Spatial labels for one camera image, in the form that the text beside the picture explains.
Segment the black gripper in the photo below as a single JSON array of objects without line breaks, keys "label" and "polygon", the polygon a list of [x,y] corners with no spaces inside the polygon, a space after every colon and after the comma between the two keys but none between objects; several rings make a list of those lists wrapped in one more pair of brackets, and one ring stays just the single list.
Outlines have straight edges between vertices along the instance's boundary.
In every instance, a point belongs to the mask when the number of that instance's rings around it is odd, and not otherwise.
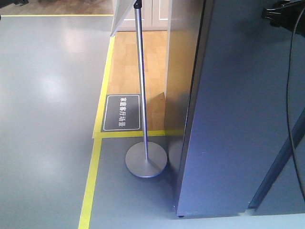
[{"label": "black gripper", "polygon": [[264,8],[261,17],[268,19],[273,27],[282,27],[293,31],[304,8],[304,0],[279,0],[271,9]]}]

